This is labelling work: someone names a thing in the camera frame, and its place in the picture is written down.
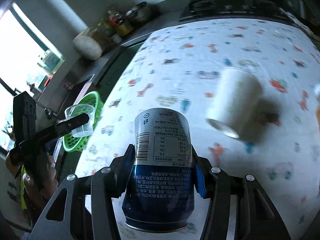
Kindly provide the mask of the person's left hand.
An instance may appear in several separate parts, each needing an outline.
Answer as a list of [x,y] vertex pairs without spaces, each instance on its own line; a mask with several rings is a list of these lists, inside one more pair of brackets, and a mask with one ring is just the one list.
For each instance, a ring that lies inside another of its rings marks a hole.
[[50,200],[52,195],[55,193],[58,187],[58,182],[55,179],[56,169],[53,167],[54,158],[52,156],[48,156],[49,170],[48,177],[43,182],[43,188],[38,189],[36,185],[34,185],[33,179],[25,173],[23,175],[23,183],[26,193],[30,200],[38,207],[44,208],[46,202]]

